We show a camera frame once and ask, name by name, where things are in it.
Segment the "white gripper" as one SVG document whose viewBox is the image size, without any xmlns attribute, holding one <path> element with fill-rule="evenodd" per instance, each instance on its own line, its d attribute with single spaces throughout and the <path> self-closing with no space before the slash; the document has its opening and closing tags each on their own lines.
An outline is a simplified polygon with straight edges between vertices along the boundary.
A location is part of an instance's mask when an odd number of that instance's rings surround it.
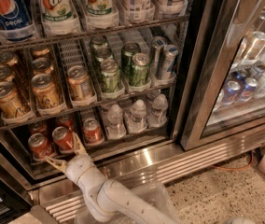
<svg viewBox="0 0 265 224">
<path fill-rule="evenodd" d="M 95 186 L 95 165 L 87 156 L 86 148 L 83 146 L 77 133 L 72 132 L 74 152 L 76 156 L 68 163 L 64 160 L 46 158 L 46 162 L 55 169 L 66 174 L 66 176 L 79 187 L 93 188 Z"/>
</svg>

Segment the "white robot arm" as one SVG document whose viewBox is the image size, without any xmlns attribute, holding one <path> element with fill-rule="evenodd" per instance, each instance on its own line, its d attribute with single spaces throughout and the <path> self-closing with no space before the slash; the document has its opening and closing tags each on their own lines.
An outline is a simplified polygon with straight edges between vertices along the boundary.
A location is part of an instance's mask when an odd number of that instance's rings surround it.
<svg viewBox="0 0 265 224">
<path fill-rule="evenodd" d="M 69 160 L 47 157 L 82 192 L 84 203 L 99 222 L 121 213 L 137 224 L 178 224 L 129 189 L 157 180 L 167 183 L 243 154 L 254 147 L 232 137 L 188 149 L 174 140 L 137 136 L 87 147 L 77 135 Z"/>
</svg>

